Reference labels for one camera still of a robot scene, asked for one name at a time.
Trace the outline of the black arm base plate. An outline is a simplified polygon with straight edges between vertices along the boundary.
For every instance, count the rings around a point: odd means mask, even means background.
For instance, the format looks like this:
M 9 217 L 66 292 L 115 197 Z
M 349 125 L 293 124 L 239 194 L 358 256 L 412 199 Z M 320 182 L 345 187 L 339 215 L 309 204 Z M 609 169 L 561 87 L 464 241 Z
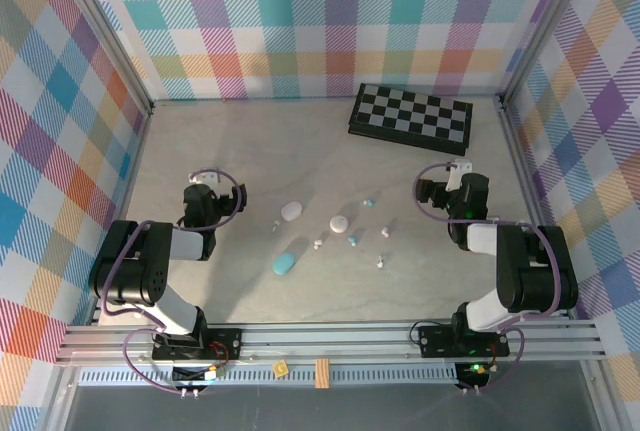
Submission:
M 418 338 L 422 358 L 498 358 L 510 354 L 507 338 L 498 333 L 460 334 L 451 326 L 421 326 Z
M 240 356 L 242 331 L 238 328 L 204 328 L 197 334 L 169 334 L 153 338 L 154 360 L 217 361 L 237 360 Z

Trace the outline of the aluminium frame post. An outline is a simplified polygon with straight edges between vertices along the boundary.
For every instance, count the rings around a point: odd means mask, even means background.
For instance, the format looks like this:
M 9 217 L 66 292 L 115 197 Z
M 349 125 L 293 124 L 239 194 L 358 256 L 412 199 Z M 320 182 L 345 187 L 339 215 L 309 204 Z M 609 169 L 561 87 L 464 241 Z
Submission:
M 120 74 L 127 90 L 132 94 L 134 101 L 145 111 L 147 116 L 151 116 L 154 109 L 151 96 L 111 26 L 99 0 L 76 0 L 76 2 L 98 41 L 103 45 L 114 68 Z
M 504 109 L 514 100 L 571 0 L 537 0 L 514 50 L 497 96 Z

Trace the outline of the black controller board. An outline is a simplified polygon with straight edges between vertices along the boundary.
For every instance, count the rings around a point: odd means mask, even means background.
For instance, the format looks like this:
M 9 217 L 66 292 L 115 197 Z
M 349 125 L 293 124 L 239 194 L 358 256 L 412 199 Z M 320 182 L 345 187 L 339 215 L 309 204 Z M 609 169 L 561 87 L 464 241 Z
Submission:
M 224 375 L 224 367 L 173 367 L 171 380 L 175 387 L 205 388 L 211 386 Z
M 459 389 L 475 389 L 486 386 L 490 380 L 488 363 L 456 363 L 456 376 Z

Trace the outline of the wide aluminium base rail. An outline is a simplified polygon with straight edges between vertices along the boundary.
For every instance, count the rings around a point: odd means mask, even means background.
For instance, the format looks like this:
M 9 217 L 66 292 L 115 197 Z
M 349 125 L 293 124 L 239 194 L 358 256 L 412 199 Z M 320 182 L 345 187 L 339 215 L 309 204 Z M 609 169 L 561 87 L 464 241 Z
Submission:
M 449 356 L 443 346 L 422 357 L 420 347 L 409 338 L 409 321 L 336 323 L 213 324 L 214 330 L 238 329 L 238 364 L 313 364 L 326 358 L 333 364 L 383 364 L 426 362 L 490 362 L 488 346 L 474 353 Z M 135 325 L 71 326 L 67 329 L 55 363 L 57 365 L 116 366 L 124 363 L 122 344 Z M 605 358 L 604 346 L 593 322 L 556 317 L 523 322 L 503 339 L 510 354 L 499 362 L 515 359 L 524 347 L 523 361 L 595 361 Z

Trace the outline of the aluminium side rail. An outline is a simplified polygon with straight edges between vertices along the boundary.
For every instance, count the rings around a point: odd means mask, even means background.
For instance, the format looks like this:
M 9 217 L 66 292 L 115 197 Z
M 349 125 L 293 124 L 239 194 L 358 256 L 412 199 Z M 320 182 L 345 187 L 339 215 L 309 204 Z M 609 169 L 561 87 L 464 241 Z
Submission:
M 499 301 L 511 317 L 539 319 L 570 310 L 578 299 L 578 285 L 565 235 L 558 226 L 548 226 L 535 196 L 533 179 L 524 148 L 519 143 L 515 121 L 494 99 L 499 122 L 527 209 L 533 221 L 502 224 L 497 228 L 497 291 Z
M 113 223 L 116 220 L 124 220 L 127 217 L 133 191 L 135 188 L 136 179 L 138 176 L 138 172 L 139 172 L 141 161 L 144 154 L 145 145 L 148 140 L 148 136 L 152 127 L 154 116 L 155 116 L 155 113 L 151 112 L 151 114 L 146 117 L 143 123 L 143 126 L 141 128 L 141 135 L 138 143 L 138 148 L 129 166 L 126 186 L 122 193 L 120 203 L 115 211 L 115 217 L 112 219 L 111 223 Z

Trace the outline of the light blue charging case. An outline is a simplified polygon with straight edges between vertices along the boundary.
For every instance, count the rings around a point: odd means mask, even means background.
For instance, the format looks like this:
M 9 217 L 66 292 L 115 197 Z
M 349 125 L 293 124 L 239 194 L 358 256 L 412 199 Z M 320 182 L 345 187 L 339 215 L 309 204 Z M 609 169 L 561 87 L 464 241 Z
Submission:
M 284 252 L 274 260 L 272 269 L 276 275 L 282 276 L 287 274 L 295 264 L 295 255 L 289 252 Z

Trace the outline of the black grey folded chessboard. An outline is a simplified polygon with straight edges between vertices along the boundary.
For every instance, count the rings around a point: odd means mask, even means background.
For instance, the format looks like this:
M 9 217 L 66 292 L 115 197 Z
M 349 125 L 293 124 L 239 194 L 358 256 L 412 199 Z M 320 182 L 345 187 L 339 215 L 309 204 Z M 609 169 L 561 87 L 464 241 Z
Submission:
M 464 156 L 473 105 L 386 86 L 360 86 L 348 123 L 354 135 Z

